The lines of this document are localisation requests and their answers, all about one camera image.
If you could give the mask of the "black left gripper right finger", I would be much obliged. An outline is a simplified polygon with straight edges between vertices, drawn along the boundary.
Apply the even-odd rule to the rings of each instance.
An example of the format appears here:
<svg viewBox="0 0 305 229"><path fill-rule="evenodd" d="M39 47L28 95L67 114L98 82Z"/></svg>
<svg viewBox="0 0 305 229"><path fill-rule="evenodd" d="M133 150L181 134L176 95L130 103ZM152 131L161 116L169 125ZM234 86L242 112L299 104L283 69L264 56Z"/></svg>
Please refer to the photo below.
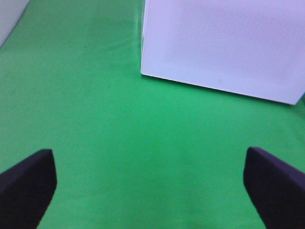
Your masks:
<svg viewBox="0 0 305 229"><path fill-rule="evenodd" d="M250 147L243 183L267 229L305 227L303 172L259 147Z"/></svg>

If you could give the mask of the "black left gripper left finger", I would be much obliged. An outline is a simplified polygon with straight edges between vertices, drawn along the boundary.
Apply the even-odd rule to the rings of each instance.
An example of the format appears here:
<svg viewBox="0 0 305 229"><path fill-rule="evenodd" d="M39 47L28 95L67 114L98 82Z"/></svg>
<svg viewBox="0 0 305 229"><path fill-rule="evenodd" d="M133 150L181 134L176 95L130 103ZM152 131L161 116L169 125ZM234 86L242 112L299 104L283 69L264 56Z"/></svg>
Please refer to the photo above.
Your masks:
<svg viewBox="0 0 305 229"><path fill-rule="evenodd" d="M57 187L51 149L41 149L0 174L0 227L36 229Z"/></svg>

